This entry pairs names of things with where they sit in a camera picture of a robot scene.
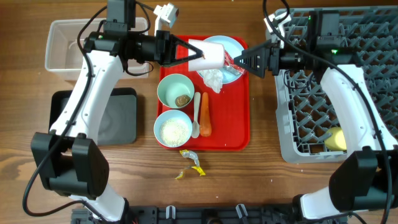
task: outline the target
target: transparent container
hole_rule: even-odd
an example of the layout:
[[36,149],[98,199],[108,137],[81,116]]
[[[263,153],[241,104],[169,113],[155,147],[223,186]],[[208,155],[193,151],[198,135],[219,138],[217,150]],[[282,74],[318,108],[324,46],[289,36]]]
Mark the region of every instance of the transparent container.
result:
[[[88,35],[96,31],[102,18],[97,18],[82,33],[80,42]],[[64,80],[77,80],[80,74],[81,65],[83,64],[83,56],[77,46],[77,35],[81,28],[88,22],[88,19],[70,19],[52,22],[50,26],[49,37],[47,39],[47,48],[45,52],[45,69],[53,72]],[[144,30],[148,27],[146,19],[142,17],[136,18],[136,28],[132,31]],[[149,71],[148,63],[139,64],[135,60],[129,60],[129,71],[131,73],[142,73]],[[126,78],[147,78],[148,74],[139,77],[133,77],[126,73],[122,79]]]

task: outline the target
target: gray wire rack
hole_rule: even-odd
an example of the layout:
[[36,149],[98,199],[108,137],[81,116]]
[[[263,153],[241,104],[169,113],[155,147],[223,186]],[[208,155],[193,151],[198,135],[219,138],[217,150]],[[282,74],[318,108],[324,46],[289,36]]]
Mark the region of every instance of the gray wire rack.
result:
[[[331,9],[340,12],[342,46],[359,49],[369,92],[389,131],[398,138],[398,6],[290,9],[292,20],[285,24],[286,37],[294,44],[305,45],[308,12]],[[342,161],[345,152],[331,151],[323,143],[330,137],[327,130],[339,126],[339,122],[321,86],[315,81],[309,88],[298,90],[284,85],[304,87],[311,74],[281,70],[275,77],[282,157],[291,163]]]

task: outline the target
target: bowl of rice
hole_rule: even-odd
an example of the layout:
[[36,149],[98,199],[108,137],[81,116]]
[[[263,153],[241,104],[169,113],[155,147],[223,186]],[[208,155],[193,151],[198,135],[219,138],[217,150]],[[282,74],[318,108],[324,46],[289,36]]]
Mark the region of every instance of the bowl of rice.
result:
[[191,138],[192,121],[182,111],[168,110],[157,117],[154,133],[163,146],[180,147]]

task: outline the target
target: carrot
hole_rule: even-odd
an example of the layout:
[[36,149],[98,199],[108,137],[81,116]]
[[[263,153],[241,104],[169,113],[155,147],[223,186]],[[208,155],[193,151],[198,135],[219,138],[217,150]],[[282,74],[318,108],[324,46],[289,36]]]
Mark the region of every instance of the carrot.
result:
[[210,112],[209,112],[209,94],[203,93],[201,98],[200,108],[200,135],[208,137],[211,135],[211,123],[210,123]]

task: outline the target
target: spoon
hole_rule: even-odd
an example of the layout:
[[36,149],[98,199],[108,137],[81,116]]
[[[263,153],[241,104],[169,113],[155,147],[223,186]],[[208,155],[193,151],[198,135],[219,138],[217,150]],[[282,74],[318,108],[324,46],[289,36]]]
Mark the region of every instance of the spoon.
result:
[[198,123],[198,113],[200,106],[200,93],[196,92],[193,96],[193,123],[191,137],[197,138],[200,134],[200,127]]

